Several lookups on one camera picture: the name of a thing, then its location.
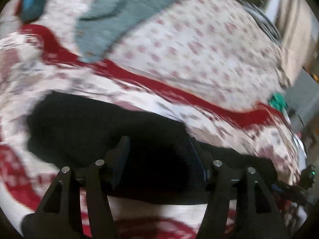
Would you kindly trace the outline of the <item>black pants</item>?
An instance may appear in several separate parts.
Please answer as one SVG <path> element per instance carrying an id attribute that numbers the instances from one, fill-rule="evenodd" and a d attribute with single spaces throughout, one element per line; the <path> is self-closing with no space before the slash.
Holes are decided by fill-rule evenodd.
<path id="1" fill-rule="evenodd" d="M 185 124 L 155 113 L 51 92 L 27 117 L 28 150 L 58 168 L 79 169 L 106 158 L 108 194 L 159 205 L 208 201 L 202 151 L 232 169 L 254 167 L 267 187 L 277 181 L 271 160 L 197 142 Z"/>

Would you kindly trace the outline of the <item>white floral quilt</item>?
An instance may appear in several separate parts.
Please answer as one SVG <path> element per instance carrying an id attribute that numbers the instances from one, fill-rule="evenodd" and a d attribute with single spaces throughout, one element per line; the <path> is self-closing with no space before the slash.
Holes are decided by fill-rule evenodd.
<path id="1" fill-rule="evenodd" d="M 140 24 L 107 55 L 118 67 L 230 111 L 283 93 L 279 47 L 235 0 L 183 0 Z"/>

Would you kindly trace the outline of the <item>green cloth item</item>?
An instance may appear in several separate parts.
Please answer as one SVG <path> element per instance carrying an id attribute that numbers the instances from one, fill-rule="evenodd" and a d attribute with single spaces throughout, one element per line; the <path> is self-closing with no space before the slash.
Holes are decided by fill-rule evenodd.
<path id="1" fill-rule="evenodd" d="M 283 112 L 283 110 L 287 106 L 287 103 L 281 93 L 273 93 L 273 95 L 268 100 L 268 105 L 280 112 Z"/>

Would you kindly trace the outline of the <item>grey striped cloth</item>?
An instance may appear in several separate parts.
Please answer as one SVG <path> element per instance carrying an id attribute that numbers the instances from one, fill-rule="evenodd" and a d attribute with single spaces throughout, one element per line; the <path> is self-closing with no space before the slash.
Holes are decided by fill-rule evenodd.
<path id="1" fill-rule="evenodd" d="M 252 18 L 256 21 L 262 31 L 268 36 L 268 38 L 277 45 L 281 44 L 282 37 L 277 27 L 271 22 L 271 20 L 265 15 L 262 9 L 259 7 L 245 3 L 243 8 L 249 13 Z"/>

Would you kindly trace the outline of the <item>red and white plush blanket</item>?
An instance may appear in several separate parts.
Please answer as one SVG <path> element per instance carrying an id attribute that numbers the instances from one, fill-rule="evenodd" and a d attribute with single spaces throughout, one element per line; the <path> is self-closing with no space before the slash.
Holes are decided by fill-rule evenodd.
<path id="1" fill-rule="evenodd" d="M 17 230 L 58 172 L 27 149 L 27 116 L 52 91 L 182 121 L 198 140 L 269 158 L 280 180 L 299 182 L 303 160 L 279 111 L 263 103 L 228 111 L 108 60 L 84 64 L 49 29 L 30 24 L 1 40 L 1 209 Z"/>

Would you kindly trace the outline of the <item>beige curtain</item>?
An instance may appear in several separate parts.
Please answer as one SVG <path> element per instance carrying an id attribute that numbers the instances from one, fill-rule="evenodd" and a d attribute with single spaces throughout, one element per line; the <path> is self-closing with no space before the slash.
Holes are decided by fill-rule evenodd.
<path id="1" fill-rule="evenodd" d="M 281 69 L 293 85 L 314 59 L 318 20 L 306 0 L 266 0 L 264 12 L 280 33 Z"/>

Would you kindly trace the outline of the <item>blue folded cloth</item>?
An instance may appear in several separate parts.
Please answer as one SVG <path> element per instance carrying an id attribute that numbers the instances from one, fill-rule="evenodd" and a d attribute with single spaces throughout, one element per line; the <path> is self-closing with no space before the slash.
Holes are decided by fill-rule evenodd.
<path id="1" fill-rule="evenodd" d="M 30 23 L 43 14 L 46 0 L 22 0 L 19 17 L 23 23 Z"/>

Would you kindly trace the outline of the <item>teal fleece jacket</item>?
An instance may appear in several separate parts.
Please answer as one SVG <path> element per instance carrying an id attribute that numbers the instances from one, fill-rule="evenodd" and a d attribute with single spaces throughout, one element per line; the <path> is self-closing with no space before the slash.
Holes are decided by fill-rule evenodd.
<path id="1" fill-rule="evenodd" d="M 132 28 L 177 0 L 94 0 L 76 23 L 81 61 L 100 61 Z"/>

